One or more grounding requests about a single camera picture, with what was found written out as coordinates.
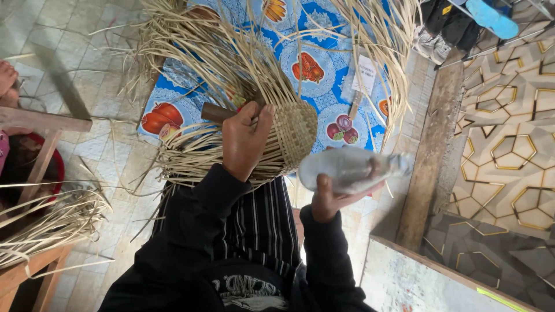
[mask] person's right hand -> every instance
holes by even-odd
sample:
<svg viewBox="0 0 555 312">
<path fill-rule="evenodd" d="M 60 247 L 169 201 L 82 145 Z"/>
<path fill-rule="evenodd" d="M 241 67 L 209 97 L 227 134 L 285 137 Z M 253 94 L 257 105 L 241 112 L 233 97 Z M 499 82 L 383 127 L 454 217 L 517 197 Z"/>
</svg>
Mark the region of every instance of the person's right hand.
<svg viewBox="0 0 555 312">
<path fill-rule="evenodd" d="M 319 174 L 316 178 L 317 191 L 312 196 L 312 217 L 318 223 L 332 221 L 339 209 L 358 202 L 364 196 L 381 189 L 385 180 L 373 187 L 355 195 L 334 194 L 331 189 L 331 178 L 326 174 Z"/>
<path fill-rule="evenodd" d="M 258 116 L 256 126 L 251 126 L 258 104 L 249 102 L 241 111 L 224 121 L 222 128 L 224 160 L 222 165 L 231 175 L 242 182 L 247 181 L 258 165 L 274 116 L 274 106 L 267 104 Z"/>
</svg>

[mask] partially woven basket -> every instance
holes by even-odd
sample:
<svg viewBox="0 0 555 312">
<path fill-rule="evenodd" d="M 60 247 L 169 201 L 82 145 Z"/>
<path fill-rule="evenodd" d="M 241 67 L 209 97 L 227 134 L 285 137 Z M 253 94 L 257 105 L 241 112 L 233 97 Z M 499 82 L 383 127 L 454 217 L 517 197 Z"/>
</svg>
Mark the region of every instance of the partially woven basket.
<svg viewBox="0 0 555 312">
<path fill-rule="evenodd" d="M 177 59 L 191 69 L 184 75 L 200 81 L 192 92 L 202 89 L 218 105 L 233 111 L 261 94 L 274 105 L 275 113 L 264 154 L 249 179 L 253 189 L 297 170 L 316 140 L 316 111 L 296 94 L 255 27 L 238 28 L 201 6 L 185 8 L 165 0 L 145 6 L 152 19 L 140 29 L 137 53 L 145 66 L 142 73 L 161 73 L 156 66 L 159 57 Z M 190 132 L 178 136 L 183 131 Z M 164 142 L 157 162 L 164 179 L 190 185 L 222 160 L 221 127 L 203 123 L 175 132 Z"/>
</svg>

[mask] plastic bottle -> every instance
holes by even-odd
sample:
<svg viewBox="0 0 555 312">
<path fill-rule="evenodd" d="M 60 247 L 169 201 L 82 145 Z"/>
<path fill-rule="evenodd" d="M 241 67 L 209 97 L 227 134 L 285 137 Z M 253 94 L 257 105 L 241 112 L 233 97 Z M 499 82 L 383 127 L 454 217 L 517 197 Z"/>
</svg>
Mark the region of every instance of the plastic bottle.
<svg viewBox="0 0 555 312">
<path fill-rule="evenodd" d="M 316 191 L 321 173 L 332 179 L 334 193 L 358 194 L 386 178 L 409 176 L 412 164 L 406 154 L 383 155 L 346 146 L 308 155 L 297 174 L 305 188 Z"/>
</svg>

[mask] sleeve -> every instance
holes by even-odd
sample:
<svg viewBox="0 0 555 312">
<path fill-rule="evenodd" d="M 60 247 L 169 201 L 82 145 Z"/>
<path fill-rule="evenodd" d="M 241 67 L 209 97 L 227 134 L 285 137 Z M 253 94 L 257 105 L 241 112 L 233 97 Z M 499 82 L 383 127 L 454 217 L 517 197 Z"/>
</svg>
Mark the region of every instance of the sleeve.
<svg viewBox="0 0 555 312">
<path fill-rule="evenodd" d="M 182 309 L 178 305 L 210 261 L 231 207 L 249 189 L 220 164 L 197 186 L 176 188 L 166 203 L 163 231 L 136 252 L 135 263 L 112 284 L 99 311 Z"/>
<path fill-rule="evenodd" d="M 322 311 L 373 311 L 364 303 L 364 291 L 355 287 L 341 213 L 329 223 L 318 223 L 308 205 L 300 217 L 305 232 L 306 281 Z"/>
</svg>

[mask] striped pants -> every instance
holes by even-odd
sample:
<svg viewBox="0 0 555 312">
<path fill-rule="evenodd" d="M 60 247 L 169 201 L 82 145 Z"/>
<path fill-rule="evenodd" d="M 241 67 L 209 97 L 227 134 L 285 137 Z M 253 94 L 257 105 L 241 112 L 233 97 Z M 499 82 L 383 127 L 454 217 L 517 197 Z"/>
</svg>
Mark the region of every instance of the striped pants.
<svg viewBox="0 0 555 312">
<path fill-rule="evenodd" d="M 167 197 L 177 188 L 169 182 L 160 201 L 158 218 L 165 216 Z M 162 230 L 163 219 L 154 222 L 153 234 Z M 261 264 L 291 279 L 300 262 L 299 239 L 283 177 L 245 194 L 231 208 L 222 233 L 214 240 L 212 260 L 242 258 Z"/>
</svg>

